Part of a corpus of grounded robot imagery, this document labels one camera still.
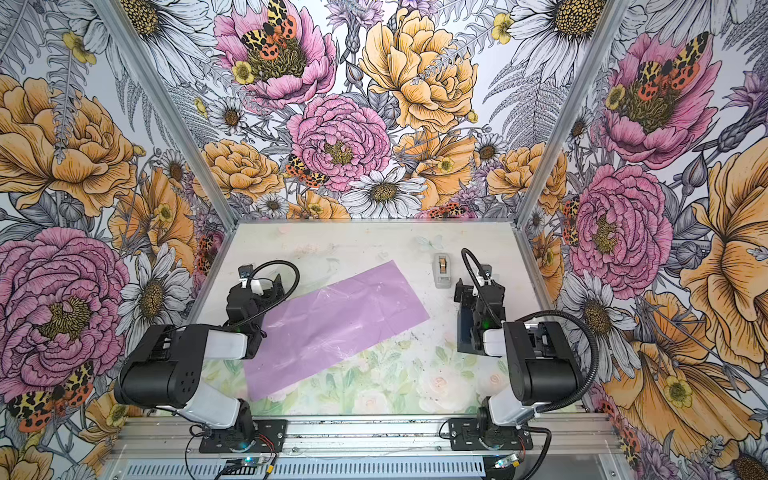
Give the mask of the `purple wrapping paper sheet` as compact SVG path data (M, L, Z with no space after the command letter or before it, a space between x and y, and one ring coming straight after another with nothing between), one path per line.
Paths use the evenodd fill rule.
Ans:
M267 398L428 319L393 261L288 300L266 315L268 337L244 363L249 399Z

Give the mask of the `dark blue gift box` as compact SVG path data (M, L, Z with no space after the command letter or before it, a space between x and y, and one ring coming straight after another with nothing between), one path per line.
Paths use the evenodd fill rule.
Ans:
M473 328L472 309L461 303L457 314L457 351L463 354L483 355L483 350L475 347Z

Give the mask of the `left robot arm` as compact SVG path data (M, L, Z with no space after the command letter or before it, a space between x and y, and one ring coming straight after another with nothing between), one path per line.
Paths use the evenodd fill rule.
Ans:
M282 279L237 284L227 297L223 325L148 328L127 357L114 387L118 403L171 411L203 427L217 448L245 451L258 439L248 402L202 379L207 360L251 360L267 334L268 309L285 295Z

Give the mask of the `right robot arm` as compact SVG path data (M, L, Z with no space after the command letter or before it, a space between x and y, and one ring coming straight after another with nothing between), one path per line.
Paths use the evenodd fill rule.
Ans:
M481 402L474 420L448 421L454 451L511 450L533 446L523 428L535 409L577 392L583 377L561 325L539 321L508 322L504 288L492 281L480 289L458 281L454 301L457 350L464 354L505 358L509 385Z

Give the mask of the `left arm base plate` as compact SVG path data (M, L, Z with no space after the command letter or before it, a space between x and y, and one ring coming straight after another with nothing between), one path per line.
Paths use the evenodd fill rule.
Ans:
M202 454L280 453L286 440L288 421L256 419L251 427L214 429L200 442Z

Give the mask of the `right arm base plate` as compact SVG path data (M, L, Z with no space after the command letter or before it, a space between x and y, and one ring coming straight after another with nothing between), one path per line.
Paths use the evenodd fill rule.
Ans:
M449 418L446 434L453 451L522 452L533 448L532 437L526 431L494 424L481 426L476 418Z

